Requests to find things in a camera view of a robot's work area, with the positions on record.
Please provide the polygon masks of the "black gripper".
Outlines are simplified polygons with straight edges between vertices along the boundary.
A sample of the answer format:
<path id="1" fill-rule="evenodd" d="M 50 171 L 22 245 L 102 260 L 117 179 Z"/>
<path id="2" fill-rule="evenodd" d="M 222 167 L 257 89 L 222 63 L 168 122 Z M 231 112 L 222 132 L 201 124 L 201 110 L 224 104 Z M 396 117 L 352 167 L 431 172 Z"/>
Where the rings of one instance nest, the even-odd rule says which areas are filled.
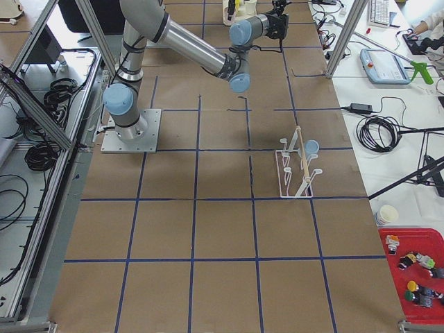
<path id="1" fill-rule="evenodd" d="M 283 40 L 287 36 L 287 30 L 289 25 L 289 16 L 288 14 L 265 14 L 268 20 L 268 28 L 266 29 L 265 36 L 269 37 L 272 40 L 279 41 L 280 52 L 283 51 L 282 45 Z"/>
<path id="2" fill-rule="evenodd" d="M 273 14 L 282 14 L 285 8 L 291 4 L 291 1 L 288 0 L 272 0 L 272 13 Z"/>

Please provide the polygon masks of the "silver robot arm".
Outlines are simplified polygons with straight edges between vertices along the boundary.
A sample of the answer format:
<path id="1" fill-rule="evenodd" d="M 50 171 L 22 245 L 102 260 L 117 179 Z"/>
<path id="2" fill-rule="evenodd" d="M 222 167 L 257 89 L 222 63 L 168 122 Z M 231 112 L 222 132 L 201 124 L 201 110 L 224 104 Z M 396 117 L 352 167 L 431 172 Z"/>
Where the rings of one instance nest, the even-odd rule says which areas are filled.
<path id="1" fill-rule="evenodd" d="M 182 27 L 169 15 L 161 1 L 120 1 L 125 18 L 117 81 L 105 89 L 103 104 L 114 121 L 117 137 L 129 142 L 140 139 L 148 122 L 137 108 L 142 60 L 147 42 L 161 44 L 194 61 L 209 74 L 226 80 L 235 93 L 250 87 L 248 53 L 262 36 L 282 41 L 287 35 L 288 1 L 273 1 L 268 12 L 256 14 L 231 25 L 229 53 L 222 53 Z"/>

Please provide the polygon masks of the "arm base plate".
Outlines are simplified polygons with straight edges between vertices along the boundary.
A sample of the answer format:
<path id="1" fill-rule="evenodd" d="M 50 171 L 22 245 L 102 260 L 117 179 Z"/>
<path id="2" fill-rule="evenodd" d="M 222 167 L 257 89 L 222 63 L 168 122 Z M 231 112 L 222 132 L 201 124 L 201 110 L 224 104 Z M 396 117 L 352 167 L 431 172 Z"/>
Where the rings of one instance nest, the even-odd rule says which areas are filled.
<path id="1" fill-rule="evenodd" d="M 115 126 L 112 117 L 108 120 L 101 152 L 102 153 L 155 153 L 161 124 L 161 109 L 140 110 L 142 126 L 120 128 Z"/>

